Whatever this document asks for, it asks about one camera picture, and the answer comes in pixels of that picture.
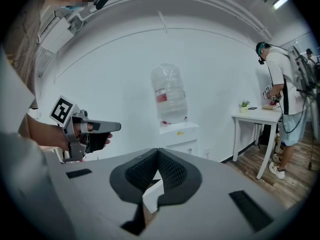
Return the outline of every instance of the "backpack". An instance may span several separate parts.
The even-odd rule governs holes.
[[[296,47],[291,46],[288,50],[281,48],[281,51],[273,52],[283,54],[289,58],[294,79],[292,84],[303,97],[317,87],[317,78],[313,74],[308,60],[303,55],[300,55]]]
[[[316,58],[317,62],[314,62],[313,59],[309,59],[309,61],[312,61],[312,63],[314,64],[313,66],[313,72],[315,75],[316,80],[319,82],[320,81],[320,62],[319,62],[319,58]]]

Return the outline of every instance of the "electrical outlet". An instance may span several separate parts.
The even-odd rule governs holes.
[[[205,149],[203,157],[206,158],[206,159],[209,159],[210,153],[211,153],[211,148]]]

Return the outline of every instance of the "table leg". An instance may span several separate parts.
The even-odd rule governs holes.
[[[261,125],[260,124],[256,124],[255,125],[255,142],[254,142],[254,145],[258,145],[258,142],[259,142],[259,135],[260,135],[260,127]]]
[[[239,142],[240,142],[240,125],[239,118],[235,118],[235,137],[234,137],[234,148],[233,148],[233,161],[237,161],[239,152]]]
[[[277,127],[277,123],[273,123],[271,125],[271,130],[270,130],[270,137],[269,137],[269,142],[268,142],[268,147],[266,149],[266,153],[261,165],[261,168],[259,170],[258,175],[256,176],[256,178],[258,180],[260,180],[260,178],[262,177],[262,174],[264,174],[264,171],[268,165],[268,161],[272,152],[272,149],[274,147],[274,141],[275,141],[275,136],[276,136],[276,127]]]
[[[278,124],[279,124],[279,128],[280,128],[280,130],[279,130],[279,135],[280,135],[280,137],[279,137],[279,145],[278,145],[278,146],[275,148],[275,150],[274,150],[274,152],[276,152],[276,153],[279,153],[279,152],[280,152],[280,146],[281,146],[282,136],[283,136],[283,134],[284,134],[284,127],[283,127],[282,123],[278,122]]]

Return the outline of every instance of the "shorts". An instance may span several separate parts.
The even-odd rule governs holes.
[[[287,132],[290,132],[290,133],[286,133],[285,131],[283,131],[283,134],[282,134],[283,135],[282,142],[284,142],[286,146],[293,146],[297,144],[297,142],[304,137],[306,121],[307,121],[307,110],[304,110],[298,114],[283,115],[282,124],[285,130]]]

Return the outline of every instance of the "wall baseboard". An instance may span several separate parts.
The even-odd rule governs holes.
[[[241,154],[243,154],[244,152],[246,152],[246,151],[247,151],[248,149],[250,149],[254,144],[255,144],[255,140],[254,140],[252,143],[250,143],[248,146],[246,146],[244,149],[240,150],[240,151],[238,152],[238,156],[241,155]],[[232,156],[228,157],[227,159],[221,161],[220,163],[225,164],[225,163],[231,161],[233,157],[234,157],[234,156],[232,155]]]

